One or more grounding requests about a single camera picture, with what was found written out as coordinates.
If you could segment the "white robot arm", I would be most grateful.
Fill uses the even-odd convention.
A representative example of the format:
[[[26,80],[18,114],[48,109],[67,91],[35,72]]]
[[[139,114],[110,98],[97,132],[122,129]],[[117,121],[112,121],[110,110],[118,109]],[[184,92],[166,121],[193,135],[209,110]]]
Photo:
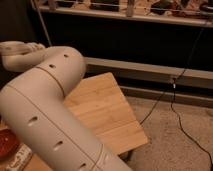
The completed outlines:
[[[5,69],[19,75],[0,90],[0,115],[54,171],[132,171],[64,106],[85,73],[68,46],[0,43]]]

